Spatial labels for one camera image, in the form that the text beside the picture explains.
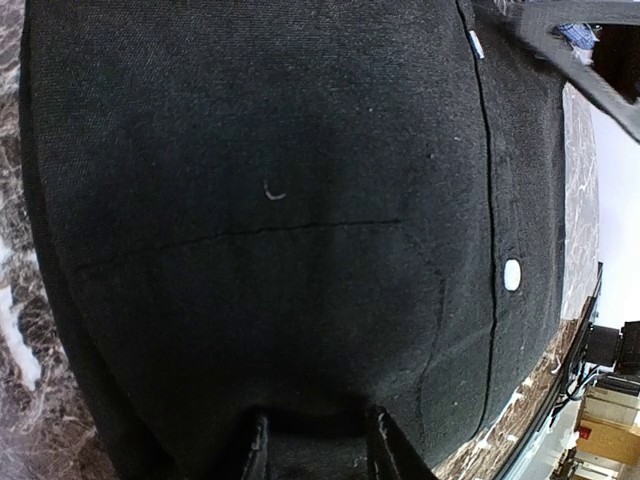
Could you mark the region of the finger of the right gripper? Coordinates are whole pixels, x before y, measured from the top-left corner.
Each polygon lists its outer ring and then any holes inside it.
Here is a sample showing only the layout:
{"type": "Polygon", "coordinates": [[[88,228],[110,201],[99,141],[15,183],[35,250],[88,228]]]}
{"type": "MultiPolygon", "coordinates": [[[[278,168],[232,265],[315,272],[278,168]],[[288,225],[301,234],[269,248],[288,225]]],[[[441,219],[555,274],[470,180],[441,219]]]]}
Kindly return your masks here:
{"type": "Polygon", "coordinates": [[[559,30],[567,24],[639,25],[634,1],[523,1],[506,5],[513,34],[559,70],[587,100],[609,115],[631,138],[639,139],[639,102],[629,102],[586,63],[559,30]]]}

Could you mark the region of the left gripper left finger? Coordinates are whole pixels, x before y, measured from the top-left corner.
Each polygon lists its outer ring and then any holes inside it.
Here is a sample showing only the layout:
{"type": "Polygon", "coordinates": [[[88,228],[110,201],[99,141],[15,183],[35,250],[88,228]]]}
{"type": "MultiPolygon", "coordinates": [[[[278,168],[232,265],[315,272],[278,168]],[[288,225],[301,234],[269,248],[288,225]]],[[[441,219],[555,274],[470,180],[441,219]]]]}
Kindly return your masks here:
{"type": "Polygon", "coordinates": [[[265,414],[256,417],[248,453],[243,463],[241,480],[269,478],[269,421],[265,414]]]}

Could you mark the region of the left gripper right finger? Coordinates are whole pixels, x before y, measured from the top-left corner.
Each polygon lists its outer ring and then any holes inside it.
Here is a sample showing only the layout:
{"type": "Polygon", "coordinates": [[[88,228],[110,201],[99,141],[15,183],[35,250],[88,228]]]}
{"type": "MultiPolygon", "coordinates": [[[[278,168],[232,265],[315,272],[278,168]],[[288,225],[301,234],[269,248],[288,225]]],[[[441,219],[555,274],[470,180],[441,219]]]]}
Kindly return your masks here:
{"type": "Polygon", "coordinates": [[[367,470],[375,480],[437,480],[383,407],[367,414],[367,470]]]}

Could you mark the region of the blue checked shirt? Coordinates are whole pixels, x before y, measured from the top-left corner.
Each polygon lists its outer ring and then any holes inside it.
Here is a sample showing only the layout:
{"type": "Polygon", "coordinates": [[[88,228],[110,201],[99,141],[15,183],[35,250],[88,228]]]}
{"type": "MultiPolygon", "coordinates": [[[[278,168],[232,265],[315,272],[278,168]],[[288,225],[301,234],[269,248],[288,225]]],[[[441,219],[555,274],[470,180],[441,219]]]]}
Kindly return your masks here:
{"type": "Polygon", "coordinates": [[[556,30],[563,35],[573,47],[582,50],[593,50],[599,41],[592,27],[586,23],[564,23],[558,25],[556,30]]]}

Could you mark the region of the black long sleeve shirt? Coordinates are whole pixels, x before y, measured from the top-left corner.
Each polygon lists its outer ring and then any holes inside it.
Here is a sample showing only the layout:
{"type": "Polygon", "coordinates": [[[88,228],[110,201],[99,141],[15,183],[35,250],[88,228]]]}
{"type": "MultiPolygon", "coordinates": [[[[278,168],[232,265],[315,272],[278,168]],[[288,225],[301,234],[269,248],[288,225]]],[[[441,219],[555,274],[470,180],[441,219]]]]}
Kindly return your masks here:
{"type": "Polygon", "coordinates": [[[30,1],[23,179],[123,479],[435,466],[558,329],[563,79],[491,1],[30,1]]]}

